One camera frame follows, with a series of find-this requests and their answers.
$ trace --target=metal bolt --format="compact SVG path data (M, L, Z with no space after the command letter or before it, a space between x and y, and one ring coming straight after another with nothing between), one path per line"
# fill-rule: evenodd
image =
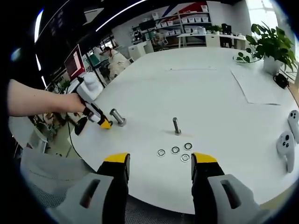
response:
M173 118L172 121L173 121L174 128L175 128L175 134L176 135L180 135L181 134L181 130L178 128L178 119L177 118Z
M112 109L110 111L110 115L112 115L117 120L118 126L122 127L127 123L127 120L125 118L121 117L121 115L117 112L116 109Z

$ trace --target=human arm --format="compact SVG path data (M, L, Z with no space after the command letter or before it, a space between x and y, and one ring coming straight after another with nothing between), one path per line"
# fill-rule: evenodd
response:
M7 108L10 116L23 117L47 112L83 112L85 106L76 93L56 94L33 89L11 79Z

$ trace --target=washer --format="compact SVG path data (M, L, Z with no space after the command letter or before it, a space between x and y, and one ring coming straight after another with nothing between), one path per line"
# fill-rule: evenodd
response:
M160 149L160 150L158 151L157 155L158 155L159 157L163 157L163 156L165 156L165 150Z
M172 154L178 154L179 153L179 147L177 147L177 146L175 146L175 147L172 147L172 149L171 149L171 153Z
M182 154L181 161L188 162L190 160L190 156L188 154Z
M192 149L192 144L191 143L186 143L186 144L184 144L184 149L186 150L186 151L190 151L191 149Z

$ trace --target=white controller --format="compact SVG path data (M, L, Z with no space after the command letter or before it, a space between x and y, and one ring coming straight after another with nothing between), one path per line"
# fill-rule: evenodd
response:
M286 156L287 171L291 173L294 169L295 162L295 141L290 131L283 132L276 143L277 152L281 156Z
M297 143L299 143L298 121L299 121L299 112L296 110L291 111L288 117L288 122Z

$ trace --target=white paper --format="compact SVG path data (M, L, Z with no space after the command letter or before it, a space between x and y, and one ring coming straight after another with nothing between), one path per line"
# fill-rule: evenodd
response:
M286 90L280 88L273 81L273 76L242 67L233 68L231 71L248 103L271 105L283 103L281 96Z

